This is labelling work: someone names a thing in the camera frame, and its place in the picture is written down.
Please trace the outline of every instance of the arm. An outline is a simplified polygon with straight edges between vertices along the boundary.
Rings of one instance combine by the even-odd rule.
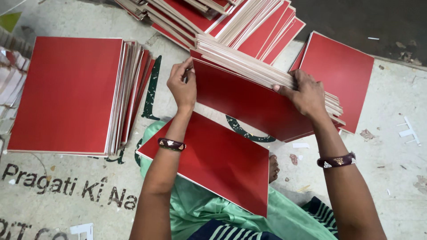
[[[298,91],[285,86],[274,90],[288,97],[313,125],[320,157],[339,157],[348,151],[325,109],[322,82],[304,71],[290,72],[298,82]],[[324,169],[326,186],[340,239],[386,239],[374,201],[355,164]]]
[[[165,138],[178,142],[184,141],[188,121],[196,103],[196,76],[192,60],[190,57],[181,64],[175,64],[167,81],[178,111]],[[184,77],[187,77],[187,83],[183,82]],[[157,151],[144,179],[130,240],[171,238],[170,195],[180,155],[181,152],[165,148]]]

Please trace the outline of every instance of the woman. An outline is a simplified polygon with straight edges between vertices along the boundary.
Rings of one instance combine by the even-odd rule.
[[[386,239],[368,186],[353,164],[355,156],[346,149],[326,112],[323,84],[301,70],[290,74],[298,82],[298,91],[279,85],[275,85],[274,90],[288,97],[312,122],[319,146],[318,163],[324,167],[339,238]],[[196,76],[191,57],[172,67],[167,86],[178,110],[165,138],[183,142],[196,103]],[[146,171],[131,240],[334,238],[323,225],[272,188],[266,220],[176,177],[179,157],[178,151],[158,150]],[[141,172],[145,174],[143,168],[141,164]],[[273,155],[270,182],[277,178],[278,172]]]

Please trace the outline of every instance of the bangle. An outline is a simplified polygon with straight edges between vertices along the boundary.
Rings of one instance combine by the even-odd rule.
[[[323,168],[342,167],[342,166],[347,166],[355,163],[356,163],[356,155],[353,152],[342,157],[317,159],[317,166],[323,167]]]
[[[167,148],[174,151],[180,151],[180,152],[182,152],[186,147],[184,143],[173,141],[167,138],[159,138],[157,140],[157,143],[159,144],[160,147]]]

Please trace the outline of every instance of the striped fabric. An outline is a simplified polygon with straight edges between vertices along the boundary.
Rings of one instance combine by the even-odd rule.
[[[281,240],[269,232],[254,232],[232,227],[212,219],[193,233],[188,240]]]
[[[308,214],[314,217],[314,219],[326,227],[326,229],[338,239],[338,230],[336,228],[335,217],[333,216],[331,208],[318,198],[313,197],[310,202],[302,206],[302,209],[308,212]]]

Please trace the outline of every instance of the foot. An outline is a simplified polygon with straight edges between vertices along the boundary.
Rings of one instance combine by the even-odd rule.
[[[280,172],[279,164],[277,163],[276,155],[270,156],[270,166],[269,166],[269,183],[272,183],[277,179],[277,174]]]

